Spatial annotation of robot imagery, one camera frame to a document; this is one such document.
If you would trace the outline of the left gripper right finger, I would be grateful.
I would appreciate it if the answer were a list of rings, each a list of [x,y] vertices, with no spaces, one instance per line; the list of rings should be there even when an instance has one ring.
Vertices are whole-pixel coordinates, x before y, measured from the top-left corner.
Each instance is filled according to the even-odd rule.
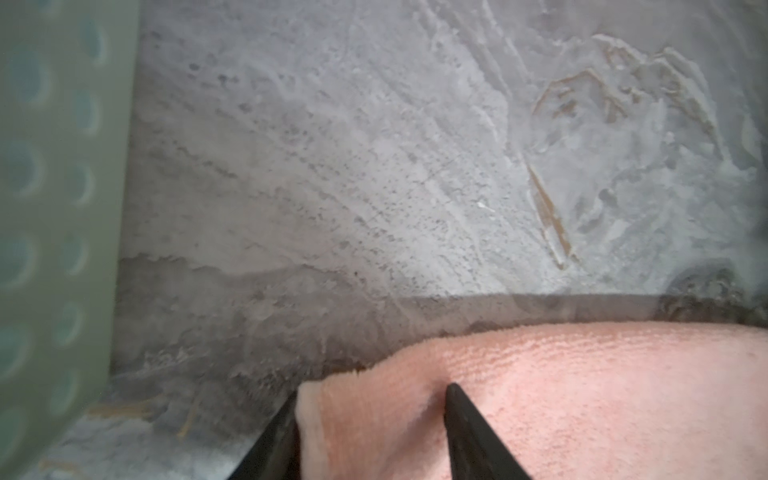
[[[531,480],[461,386],[445,392],[444,425],[453,480]]]

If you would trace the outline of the pink towel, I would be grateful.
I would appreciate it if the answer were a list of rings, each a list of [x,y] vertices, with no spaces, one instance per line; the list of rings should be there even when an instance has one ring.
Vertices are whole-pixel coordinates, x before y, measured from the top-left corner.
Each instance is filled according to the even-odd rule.
[[[767,333],[585,323],[440,338],[299,387],[305,479],[446,479],[456,383],[536,479],[763,479]]]

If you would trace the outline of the mint green plastic basket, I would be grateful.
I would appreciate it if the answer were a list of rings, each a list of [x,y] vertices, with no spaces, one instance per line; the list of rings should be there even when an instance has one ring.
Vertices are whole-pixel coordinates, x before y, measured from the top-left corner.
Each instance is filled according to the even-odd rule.
[[[140,5],[1,5],[1,475],[101,395]]]

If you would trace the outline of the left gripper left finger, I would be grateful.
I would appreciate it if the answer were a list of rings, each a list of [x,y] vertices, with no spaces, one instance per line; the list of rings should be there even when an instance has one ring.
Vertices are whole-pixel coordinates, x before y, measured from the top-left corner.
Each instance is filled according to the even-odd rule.
[[[271,418],[228,480],[299,480],[300,434],[297,392],[291,393]]]

